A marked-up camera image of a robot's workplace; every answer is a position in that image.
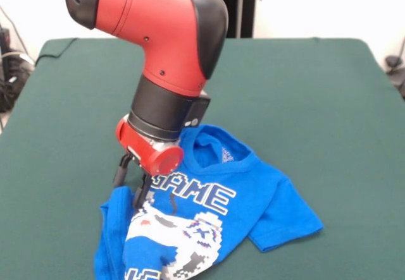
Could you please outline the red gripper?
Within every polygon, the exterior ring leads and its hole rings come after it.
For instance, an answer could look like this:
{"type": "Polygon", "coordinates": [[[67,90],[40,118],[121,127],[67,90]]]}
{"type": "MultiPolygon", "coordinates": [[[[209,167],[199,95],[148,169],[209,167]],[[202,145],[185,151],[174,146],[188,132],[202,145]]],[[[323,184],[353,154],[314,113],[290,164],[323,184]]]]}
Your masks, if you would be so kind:
{"type": "MultiPolygon", "coordinates": [[[[152,176],[166,175],[174,171],[182,162],[184,152],[178,145],[179,141],[163,142],[147,138],[130,126],[129,114],[124,115],[116,127],[116,137],[121,146],[138,161],[146,172],[142,177],[142,186],[135,193],[132,206],[140,209],[147,197],[152,183],[152,176]]],[[[113,186],[122,186],[127,176],[128,164],[132,160],[130,154],[124,154],[113,179],[113,186]]]]}

